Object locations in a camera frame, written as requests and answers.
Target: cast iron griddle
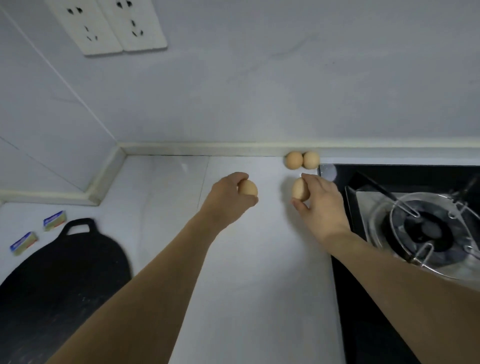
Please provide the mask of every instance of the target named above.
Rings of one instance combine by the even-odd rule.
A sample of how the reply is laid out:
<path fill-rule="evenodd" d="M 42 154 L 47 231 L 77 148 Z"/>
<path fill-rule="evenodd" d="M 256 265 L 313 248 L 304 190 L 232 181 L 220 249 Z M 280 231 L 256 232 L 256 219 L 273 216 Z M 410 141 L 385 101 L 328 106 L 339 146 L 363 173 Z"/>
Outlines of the cast iron griddle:
<path fill-rule="evenodd" d="M 90 231 L 67 235 L 78 225 Z M 0 286 L 0 363 L 45 363 L 131 277 L 122 248 L 91 218 L 70 221 Z"/>

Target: pan handle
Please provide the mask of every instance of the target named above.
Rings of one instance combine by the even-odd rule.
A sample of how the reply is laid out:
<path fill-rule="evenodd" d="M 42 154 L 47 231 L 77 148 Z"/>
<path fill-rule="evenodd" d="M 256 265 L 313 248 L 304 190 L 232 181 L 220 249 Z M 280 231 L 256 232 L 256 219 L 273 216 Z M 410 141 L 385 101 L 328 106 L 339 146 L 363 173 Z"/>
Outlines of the pan handle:
<path fill-rule="evenodd" d="M 96 228 L 95 220 L 92 218 L 78 218 L 77 220 L 69 221 L 65 224 L 62 231 L 60 232 L 59 237 L 65 237 L 69 230 L 74 226 L 87 225 L 90 231 L 89 234 L 99 234 L 98 229 Z"/>

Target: black stove top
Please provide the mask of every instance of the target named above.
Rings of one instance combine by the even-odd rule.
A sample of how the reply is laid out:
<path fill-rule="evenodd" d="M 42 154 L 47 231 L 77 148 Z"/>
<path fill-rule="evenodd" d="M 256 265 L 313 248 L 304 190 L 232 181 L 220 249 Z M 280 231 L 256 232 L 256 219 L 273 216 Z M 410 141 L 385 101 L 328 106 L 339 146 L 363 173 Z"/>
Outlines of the black stove top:
<path fill-rule="evenodd" d="M 355 198 L 361 187 L 355 178 L 360 172 L 390 192 L 431 192 L 445 194 L 465 186 L 477 166 L 335 165 L 335 183 L 344 197 L 352 230 L 366 239 L 366 231 Z M 320 166 L 321 172 L 326 166 Z M 466 198 L 468 206 L 480 211 L 480 186 Z M 338 260 L 332 257 L 336 295 L 345 355 L 348 364 L 419 363 L 368 293 Z"/>

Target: butter package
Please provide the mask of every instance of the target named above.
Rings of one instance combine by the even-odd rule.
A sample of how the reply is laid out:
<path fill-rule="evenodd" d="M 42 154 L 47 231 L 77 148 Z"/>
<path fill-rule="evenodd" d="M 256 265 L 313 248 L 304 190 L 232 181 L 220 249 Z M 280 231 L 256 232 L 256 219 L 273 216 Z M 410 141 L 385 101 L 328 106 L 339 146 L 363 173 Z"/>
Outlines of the butter package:
<path fill-rule="evenodd" d="M 20 240 L 14 242 L 12 245 L 10 245 L 10 251 L 13 253 L 13 255 L 20 255 L 21 253 L 23 253 L 25 251 L 26 248 L 31 246 L 37 240 L 38 240 L 38 238 L 33 231 L 28 232 Z"/>
<path fill-rule="evenodd" d="M 50 216 L 43 220 L 43 230 L 49 231 L 57 226 L 63 224 L 67 220 L 67 215 L 65 211 L 59 211 L 55 215 Z"/>

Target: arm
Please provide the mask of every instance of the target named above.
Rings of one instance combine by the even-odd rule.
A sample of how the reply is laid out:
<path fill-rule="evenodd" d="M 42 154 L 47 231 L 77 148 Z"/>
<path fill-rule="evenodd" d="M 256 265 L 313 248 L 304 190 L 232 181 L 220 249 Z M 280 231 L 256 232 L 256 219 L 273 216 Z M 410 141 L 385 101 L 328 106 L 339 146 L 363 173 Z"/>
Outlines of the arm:
<path fill-rule="evenodd" d="M 355 276 L 423 364 L 475 363 L 480 292 L 446 281 L 365 243 L 350 231 L 340 192 L 303 175 L 310 208 L 293 199 L 319 243 Z"/>
<path fill-rule="evenodd" d="M 208 248 L 254 206 L 236 172 L 217 182 L 200 211 L 137 276 L 72 335 L 48 364 L 167 364 Z"/>

